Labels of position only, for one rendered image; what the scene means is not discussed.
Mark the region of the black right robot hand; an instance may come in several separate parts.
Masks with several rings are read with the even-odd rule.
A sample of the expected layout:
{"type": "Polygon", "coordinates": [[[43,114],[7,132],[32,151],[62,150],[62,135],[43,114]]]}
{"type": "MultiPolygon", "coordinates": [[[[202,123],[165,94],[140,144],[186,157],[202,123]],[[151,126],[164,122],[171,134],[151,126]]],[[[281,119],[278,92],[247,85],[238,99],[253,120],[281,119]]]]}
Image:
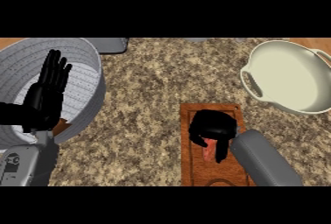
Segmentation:
{"type": "Polygon", "coordinates": [[[202,109],[195,113],[189,127],[189,139],[201,147],[210,145],[204,139],[216,141],[216,162],[220,163],[227,157],[229,141],[236,135],[236,120],[221,111],[202,109]]]}

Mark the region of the grey flat appliance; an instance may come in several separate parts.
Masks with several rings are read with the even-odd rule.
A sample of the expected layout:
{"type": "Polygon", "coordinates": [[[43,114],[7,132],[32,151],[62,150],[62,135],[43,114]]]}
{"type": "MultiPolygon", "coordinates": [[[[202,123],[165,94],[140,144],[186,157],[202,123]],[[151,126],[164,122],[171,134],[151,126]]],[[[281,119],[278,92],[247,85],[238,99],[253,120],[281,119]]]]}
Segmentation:
{"type": "Polygon", "coordinates": [[[128,38],[87,38],[87,41],[96,47],[97,52],[103,54],[124,53],[128,47],[128,38]]]}

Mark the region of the brown wooden cutting board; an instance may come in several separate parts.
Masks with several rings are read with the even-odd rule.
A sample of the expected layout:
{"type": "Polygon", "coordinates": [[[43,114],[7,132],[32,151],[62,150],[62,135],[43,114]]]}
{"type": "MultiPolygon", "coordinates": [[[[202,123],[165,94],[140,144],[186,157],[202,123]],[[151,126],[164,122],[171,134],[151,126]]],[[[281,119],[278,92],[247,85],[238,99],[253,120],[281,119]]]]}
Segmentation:
{"type": "Polygon", "coordinates": [[[236,103],[183,103],[180,105],[180,184],[183,186],[254,186],[254,181],[239,165],[235,156],[217,164],[202,158],[202,147],[189,139],[189,126],[195,113],[201,109],[219,110],[226,113],[245,132],[241,105],[236,103]]]}

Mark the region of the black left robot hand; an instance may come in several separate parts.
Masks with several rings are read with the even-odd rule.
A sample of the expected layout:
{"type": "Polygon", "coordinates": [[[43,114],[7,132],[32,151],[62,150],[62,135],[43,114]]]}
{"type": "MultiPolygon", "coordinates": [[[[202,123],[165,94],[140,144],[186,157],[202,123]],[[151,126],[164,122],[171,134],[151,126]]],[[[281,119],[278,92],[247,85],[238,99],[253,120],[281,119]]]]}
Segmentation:
{"type": "Polygon", "coordinates": [[[0,125],[19,125],[25,133],[56,127],[71,68],[60,51],[50,50],[38,80],[26,91],[23,104],[0,102],[0,125]]]}

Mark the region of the large grey round basin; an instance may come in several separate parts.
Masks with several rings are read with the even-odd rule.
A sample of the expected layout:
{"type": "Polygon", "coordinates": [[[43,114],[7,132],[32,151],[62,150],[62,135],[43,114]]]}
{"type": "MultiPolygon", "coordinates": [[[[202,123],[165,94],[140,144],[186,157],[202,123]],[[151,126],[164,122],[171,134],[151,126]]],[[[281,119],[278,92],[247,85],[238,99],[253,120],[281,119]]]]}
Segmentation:
{"type": "Polygon", "coordinates": [[[105,99],[99,52],[84,38],[25,38],[0,50],[0,102],[23,102],[52,49],[60,51],[72,65],[60,113],[69,127],[55,136],[60,144],[89,126],[105,99]]]}

